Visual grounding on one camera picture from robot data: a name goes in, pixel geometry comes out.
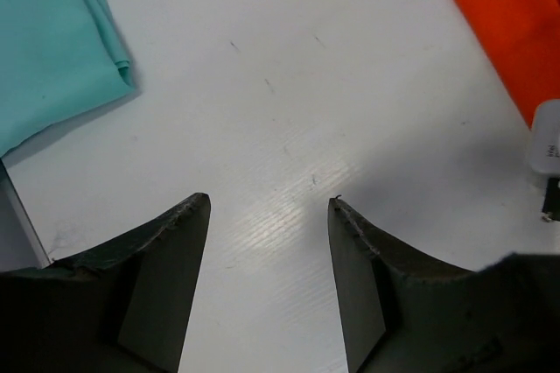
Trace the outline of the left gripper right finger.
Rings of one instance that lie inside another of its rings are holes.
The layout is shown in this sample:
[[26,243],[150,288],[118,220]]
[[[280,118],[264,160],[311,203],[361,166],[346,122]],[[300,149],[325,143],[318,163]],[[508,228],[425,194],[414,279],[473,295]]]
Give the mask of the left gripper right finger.
[[558,371],[558,256],[513,254],[469,271],[339,198],[328,236],[350,371]]

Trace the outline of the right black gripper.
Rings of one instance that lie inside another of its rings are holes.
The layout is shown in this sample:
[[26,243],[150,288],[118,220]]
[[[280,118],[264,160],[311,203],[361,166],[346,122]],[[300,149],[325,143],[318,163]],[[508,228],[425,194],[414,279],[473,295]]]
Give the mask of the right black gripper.
[[546,185],[542,218],[544,220],[558,220],[560,214],[559,178],[549,178]]

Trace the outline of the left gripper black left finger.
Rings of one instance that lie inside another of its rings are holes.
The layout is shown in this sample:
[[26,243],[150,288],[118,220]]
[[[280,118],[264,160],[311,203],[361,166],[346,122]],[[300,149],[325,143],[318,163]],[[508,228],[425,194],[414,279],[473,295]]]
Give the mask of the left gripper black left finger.
[[2,371],[177,371],[210,213],[196,193],[89,250],[3,273]]

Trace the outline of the orange t-shirt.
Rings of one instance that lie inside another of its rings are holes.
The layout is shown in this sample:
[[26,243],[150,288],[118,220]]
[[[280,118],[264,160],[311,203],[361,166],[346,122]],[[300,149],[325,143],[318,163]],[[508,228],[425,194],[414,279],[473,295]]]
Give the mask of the orange t-shirt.
[[526,123],[559,96],[559,0],[454,0]]

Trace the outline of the light turquoise t-shirt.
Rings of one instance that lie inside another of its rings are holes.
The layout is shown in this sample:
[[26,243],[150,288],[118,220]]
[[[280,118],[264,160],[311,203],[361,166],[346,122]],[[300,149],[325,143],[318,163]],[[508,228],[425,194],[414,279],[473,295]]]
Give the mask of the light turquoise t-shirt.
[[134,89],[107,0],[1,0],[1,153]]

